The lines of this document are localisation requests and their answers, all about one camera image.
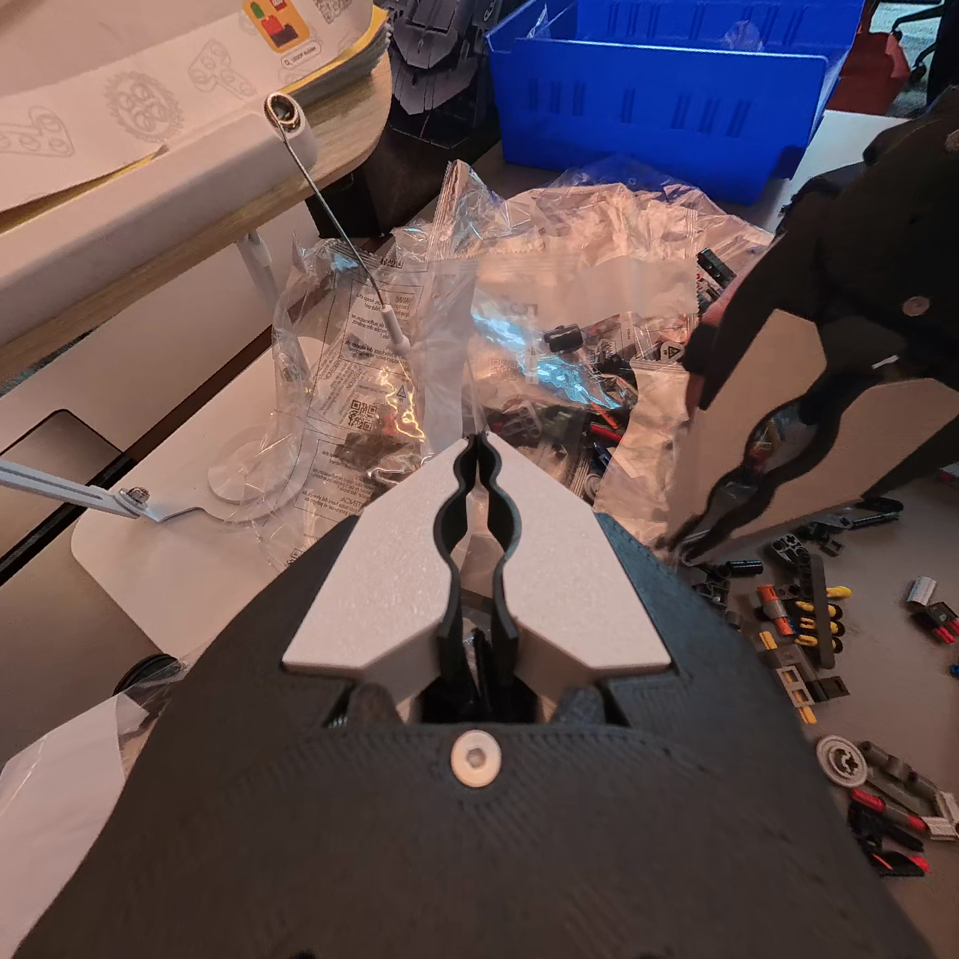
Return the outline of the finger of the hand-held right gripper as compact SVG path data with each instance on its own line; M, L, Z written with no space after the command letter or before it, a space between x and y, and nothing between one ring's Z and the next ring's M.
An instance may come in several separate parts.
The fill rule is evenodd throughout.
M878 383L830 423L814 428L790 458L753 479L750 494L734 494L728 485L744 463L746 447L741 465L713 487L711 509L692 534L703 535L703 543L679 555L687 561L705 558L722 543L849 505L955 418L956 390L935 379Z
M696 410L678 440L666 539L679 555L704 541L692 534L711 509L713 487L738 468L754 428L800 397L825 369L815 324L776 309L738 359L711 405Z

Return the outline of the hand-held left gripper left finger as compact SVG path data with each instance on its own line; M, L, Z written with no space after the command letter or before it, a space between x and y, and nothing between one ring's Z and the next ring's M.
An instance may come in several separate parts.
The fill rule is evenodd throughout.
M456 440L365 506L282 655L287 671L378 683L397 703L438 675L452 569L435 527L470 446Z

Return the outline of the black toy assembly orange connectors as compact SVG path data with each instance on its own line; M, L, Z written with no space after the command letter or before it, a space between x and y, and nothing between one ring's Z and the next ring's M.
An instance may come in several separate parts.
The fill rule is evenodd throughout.
M696 286L698 311L704 313L736 278L736 272L710 247L704 247L696 255Z

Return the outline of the clear bag with printed warnings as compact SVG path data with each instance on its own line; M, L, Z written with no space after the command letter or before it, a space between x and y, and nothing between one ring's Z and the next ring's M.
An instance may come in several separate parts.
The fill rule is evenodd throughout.
M422 262L364 255L343 240L294 240L273 317L275 424L295 455L270 513L257 521L276 568L412 473L428 452L412 359L391 348L380 308L410 340L428 291Z

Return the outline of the large dark toy set box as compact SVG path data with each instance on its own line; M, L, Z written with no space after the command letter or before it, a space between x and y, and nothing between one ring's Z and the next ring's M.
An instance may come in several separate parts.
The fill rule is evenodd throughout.
M500 138L487 31L518 2L386 1L390 110L375 149L323 189L361 239L386 236L435 198L447 164Z

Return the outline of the toy set instruction booklet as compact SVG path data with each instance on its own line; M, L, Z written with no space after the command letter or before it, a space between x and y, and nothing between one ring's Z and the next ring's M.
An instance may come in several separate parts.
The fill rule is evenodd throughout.
M2 211L373 63L374 2L2 2Z

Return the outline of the short grey toy beam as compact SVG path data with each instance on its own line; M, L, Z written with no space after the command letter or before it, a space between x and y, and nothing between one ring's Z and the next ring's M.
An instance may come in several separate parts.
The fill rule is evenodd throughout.
M798 574L809 560L806 545L793 533L784 533L764 545L765 553L781 568Z

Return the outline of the dark toy beam yellow pins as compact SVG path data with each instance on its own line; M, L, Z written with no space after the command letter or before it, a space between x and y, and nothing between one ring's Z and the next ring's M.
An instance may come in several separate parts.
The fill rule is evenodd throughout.
M800 550L794 605L794 641L819 670L832 670L842 651L842 610L833 602L825 583L822 559Z

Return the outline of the orange and grey toy pin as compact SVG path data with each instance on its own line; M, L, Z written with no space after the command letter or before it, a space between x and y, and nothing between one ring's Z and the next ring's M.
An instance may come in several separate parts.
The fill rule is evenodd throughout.
M783 599L772 583L764 583L757 587L762 614L773 624L775 631L783 638L795 635L795 629L787 615Z

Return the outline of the grey black toy block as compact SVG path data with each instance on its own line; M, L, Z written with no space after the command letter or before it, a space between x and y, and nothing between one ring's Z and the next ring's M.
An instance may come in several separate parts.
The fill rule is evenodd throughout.
M778 679L800 720L815 724L817 716L813 706L848 695L848 688L839 675L817 675L801 647L789 642L778 645L769 631L761 631L759 640L762 651L759 657Z

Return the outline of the blue plastic bin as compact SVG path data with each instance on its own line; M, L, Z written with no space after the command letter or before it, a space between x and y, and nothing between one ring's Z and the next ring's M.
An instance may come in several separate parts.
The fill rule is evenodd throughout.
M525 36L617 44L817 55L825 61L810 141L855 39L864 2L585 1L543 2Z
M561 171L624 152L742 205L795 171L837 68L822 55L488 42L507 162Z

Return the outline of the grey toy connector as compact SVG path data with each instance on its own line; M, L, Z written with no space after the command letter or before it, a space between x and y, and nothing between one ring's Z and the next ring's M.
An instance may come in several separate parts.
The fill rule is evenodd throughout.
M920 816L940 811L938 786L905 760L863 739L858 750L866 761L866 780L894 802Z

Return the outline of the red and grey toy pins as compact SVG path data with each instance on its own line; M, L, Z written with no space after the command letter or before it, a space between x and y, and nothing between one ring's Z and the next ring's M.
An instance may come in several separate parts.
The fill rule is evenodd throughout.
M875 815L893 823L895 826L909 829L920 835L928 835L927 821L911 810L891 804L886 799L870 793L861 787L853 787L848 791L850 801L869 809Z

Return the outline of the black toy piece red stripe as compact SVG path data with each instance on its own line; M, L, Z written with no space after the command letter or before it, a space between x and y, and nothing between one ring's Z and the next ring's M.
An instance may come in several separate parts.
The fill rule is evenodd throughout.
M882 879L928 874L930 866L920 839L858 804L847 810L847 824L870 866Z

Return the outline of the wooden book stand white legs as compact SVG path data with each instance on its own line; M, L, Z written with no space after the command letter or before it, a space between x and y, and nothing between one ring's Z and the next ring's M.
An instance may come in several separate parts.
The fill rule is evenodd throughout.
M309 181L323 188L351 172L375 148L391 101L386 52L371 43L340 66L324 67L283 94L295 101L300 119L287 133L290 149L308 167ZM29 211L2 230L2 383L23 373L55 348L76 340L118 316L144 295L197 267L221 248L268 223L313 194L309 181L273 125L263 97L239 106L221 121L190 134L131 168L51 206ZM132 423L132 402L158 400L160 388L180 383L200 347L212 347L213 320L226 321L225 293L212 281L200 292L210 310L187 331L185 319L157 318L152 331L131 333L126 353L116 352L104 333L82 347L80 367L93 388L110 388L95 410L116 413L114 424ZM121 552L95 544L80 533L80 563L114 605L137 623L162 651L188 651L211 640L261 587L244 585L239 600L211 600L217 615L193 610L194 599L173 598L173 567L139 578Z

